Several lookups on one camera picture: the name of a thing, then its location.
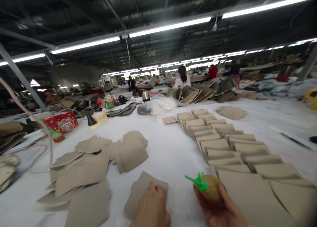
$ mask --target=hand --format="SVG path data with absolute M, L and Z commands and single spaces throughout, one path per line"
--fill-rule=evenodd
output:
M 150 186 L 140 201 L 137 218 L 131 227 L 169 227 L 171 217 L 165 209 L 165 195 L 160 185 Z
M 203 195 L 197 190 L 194 184 L 194 191 L 197 199 L 201 205 L 204 212 L 204 216 L 209 227 L 248 227 L 248 223 L 245 220 L 243 213 L 231 200 L 228 193 L 225 191 L 224 187 L 218 185 L 219 194 L 222 197 L 225 209 L 219 210 L 214 209 L 212 204 L 206 201 Z

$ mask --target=yellow container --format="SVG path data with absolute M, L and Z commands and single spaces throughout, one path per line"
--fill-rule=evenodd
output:
M 308 90 L 303 102 L 309 108 L 317 111 L 317 90 Z

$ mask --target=red shirt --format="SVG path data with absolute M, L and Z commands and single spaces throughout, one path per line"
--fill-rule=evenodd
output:
M 211 67 L 208 71 L 209 79 L 210 78 L 216 78 L 217 77 L 218 68 L 217 67 Z

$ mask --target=bottle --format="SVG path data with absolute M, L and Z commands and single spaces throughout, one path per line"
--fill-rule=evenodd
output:
M 202 175 L 198 173 L 198 177 L 193 179 L 185 175 L 185 177 L 195 183 L 196 188 L 208 200 L 212 205 L 222 208 L 224 207 L 224 202 L 219 194 L 218 185 L 220 181 L 210 175 Z

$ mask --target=red gift box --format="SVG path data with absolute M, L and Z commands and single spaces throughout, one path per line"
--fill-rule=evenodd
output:
M 58 131 L 61 134 L 68 134 L 79 126 L 74 114 L 71 111 L 60 112 L 53 117 L 49 117 L 43 120 L 44 123 L 52 128 L 54 131 Z

